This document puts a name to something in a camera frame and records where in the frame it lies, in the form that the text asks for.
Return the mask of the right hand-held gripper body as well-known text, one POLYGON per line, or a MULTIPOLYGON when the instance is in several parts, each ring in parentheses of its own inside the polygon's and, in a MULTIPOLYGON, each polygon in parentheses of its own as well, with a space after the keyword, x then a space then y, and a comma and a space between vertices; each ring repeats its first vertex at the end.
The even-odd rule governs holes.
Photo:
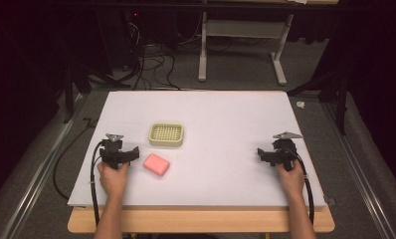
POLYGON ((293 142, 294 138, 301 138, 300 134, 285 131, 274 135, 273 147, 279 157, 277 164, 282 164, 286 171, 293 170, 294 161, 299 159, 297 147, 293 142))

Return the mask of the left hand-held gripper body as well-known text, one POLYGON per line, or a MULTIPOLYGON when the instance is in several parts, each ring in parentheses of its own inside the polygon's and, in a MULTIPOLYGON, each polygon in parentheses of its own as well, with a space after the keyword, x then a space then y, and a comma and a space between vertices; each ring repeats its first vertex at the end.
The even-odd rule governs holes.
POLYGON ((102 161, 113 169, 118 169, 120 165, 121 139, 122 135, 107 133, 106 139, 101 141, 102 149, 99 151, 99 155, 102 161))

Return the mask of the pink soap bar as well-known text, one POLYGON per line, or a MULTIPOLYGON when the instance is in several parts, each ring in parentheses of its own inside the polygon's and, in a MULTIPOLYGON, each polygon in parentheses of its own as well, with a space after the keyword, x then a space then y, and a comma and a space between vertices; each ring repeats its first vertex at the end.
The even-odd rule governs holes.
POLYGON ((158 176, 163 176, 168 170, 170 162, 152 153, 143 163, 143 167, 158 176))

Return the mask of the cream soap dish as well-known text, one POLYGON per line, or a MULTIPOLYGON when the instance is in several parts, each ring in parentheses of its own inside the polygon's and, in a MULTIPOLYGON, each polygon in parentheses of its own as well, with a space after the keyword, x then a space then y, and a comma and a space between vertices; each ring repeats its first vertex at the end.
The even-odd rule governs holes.
POLYGON ((154 123, 148 135, 149 143, 153 146, 179 147, 183 139, 184 127, 179 123, 154 123))

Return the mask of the person's left hand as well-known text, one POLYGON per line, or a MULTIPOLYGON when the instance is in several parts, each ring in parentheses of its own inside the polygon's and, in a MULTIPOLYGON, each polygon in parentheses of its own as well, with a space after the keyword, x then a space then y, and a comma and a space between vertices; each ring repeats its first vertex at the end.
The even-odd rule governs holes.
POLYGON ((119 169, 114 169, 104 162, 98 165, 100 184, 111 199, 122 199, 127 184, 128 163, 123 163, 119 169))

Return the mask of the person's right hand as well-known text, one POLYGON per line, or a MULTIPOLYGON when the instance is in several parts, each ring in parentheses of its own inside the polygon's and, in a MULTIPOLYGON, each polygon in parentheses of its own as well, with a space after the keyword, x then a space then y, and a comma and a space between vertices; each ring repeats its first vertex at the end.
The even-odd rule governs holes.
POLYGON ((302 189, 304 177, 302 168, 297 160, 293 161, 294 169, 286 171, 282 164, 277 164, 276 168, 280 174, 281 184, 288 199, 303 199, 302 189))

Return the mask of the white table mat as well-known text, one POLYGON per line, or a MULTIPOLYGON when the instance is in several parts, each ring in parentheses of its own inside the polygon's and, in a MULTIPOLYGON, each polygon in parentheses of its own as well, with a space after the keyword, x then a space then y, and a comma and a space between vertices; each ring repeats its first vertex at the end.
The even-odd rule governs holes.
MULTIPOLYGON (((278 172, 260 160, 257 148, 272 150, 274 135, 301 134, 286 93, 280 91, 112 92, 90 142, 107 133, 122 135, 123 149, 138 146, 140 158, 128 170, 126 206, 285 207, 278 172), (154 123, 184 127, 179 147, 153 146, 154 123), (143 167, 152 154, 168 160, 163 176, 143 167)), ((324 194, 303 138, 296 138, 314 204, 324 194)))

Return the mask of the black tripod stand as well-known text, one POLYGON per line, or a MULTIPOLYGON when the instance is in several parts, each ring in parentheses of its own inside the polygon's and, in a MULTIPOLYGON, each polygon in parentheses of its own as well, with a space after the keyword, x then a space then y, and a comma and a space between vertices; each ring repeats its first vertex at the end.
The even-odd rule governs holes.
POLYGON ((345 134, 344 117, 347 86, 348 78, 346 75, 331 72, 287 91, 287 94, 289 97, 294 97, 305 91, 320 89, 317 97, 321 103, 336 103, 335 124, 340 133, 345 134))
POLYGON ((74 89, 77 89, 81 95, 88 95, 92 91, 90 76, 97 77, 99 80, 117 88, 129 88, 129 85, 118 82, 109 75, 94 70, 86 65, 79 63, 68 64, 64 76, 66 106, 64 123, 68 123, 75 115, 76 100, 74 98, 74 89))

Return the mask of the wooden table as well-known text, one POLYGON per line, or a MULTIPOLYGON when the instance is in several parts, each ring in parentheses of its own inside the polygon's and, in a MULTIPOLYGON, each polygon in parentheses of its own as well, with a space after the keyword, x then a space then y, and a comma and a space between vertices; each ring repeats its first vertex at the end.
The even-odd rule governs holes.
MULTIPOLYGON (((269 207, 125 207, 121 228, 128 233, 271 233, 289 232, 286 208, 269 207)), ((315 232, 335 228, 327 206, 315 209, 315 232)), ((96 231, 94 210, 74 207, 68 222, 72 233, 96 231)))

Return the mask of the metal floor rail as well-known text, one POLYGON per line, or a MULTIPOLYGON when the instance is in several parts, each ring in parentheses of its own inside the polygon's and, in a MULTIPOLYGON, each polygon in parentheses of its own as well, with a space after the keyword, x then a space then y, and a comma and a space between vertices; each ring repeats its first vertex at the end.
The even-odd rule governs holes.
POLYGON ((354 153, 348 139, 340 131, 335 121, 335 114, 333 108, 329 104, 321 103, 322 110, 327 116, 334 132, 341 144, 346 155, 346 161, 349 165, 350 172, 353 176, 353 180, 359 190, 359 193, 364 201, 365 207, 367 208, 378 233, 382 239, 396 239, 396 233, 394 232, 390 221, 385 215, 384 208, 380 203, 379 198, 372 189, 365 173, 359 162, 357 161, 356 154, 354 153))
POLYGON ((73 126, 73 117, 85 100, 85 96, 77 94, 72 114, 67 114, 66 107, 58 111, 29 146, 6 181, 0 197, 2 214, 5 216, 0 239, 18 237, 53 171, 57 154, 73 126))

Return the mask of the white desk frame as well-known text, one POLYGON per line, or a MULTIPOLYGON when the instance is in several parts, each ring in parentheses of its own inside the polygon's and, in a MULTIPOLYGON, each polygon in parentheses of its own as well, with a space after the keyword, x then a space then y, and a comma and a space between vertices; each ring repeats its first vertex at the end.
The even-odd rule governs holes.
POLYGON ((201 49, 199 56, 198 81, 205 82, 207 78, 207 38, 260 38, 277 39, 278 48, 271 52, 271 61, 277 76, 278 84, 285 86, 287 79, 281 63, 281 56, 294 19, 289 14, 283 22, 256 22, 239 20, 208 20, 207 13, 202 14, 201 22, 201 49))

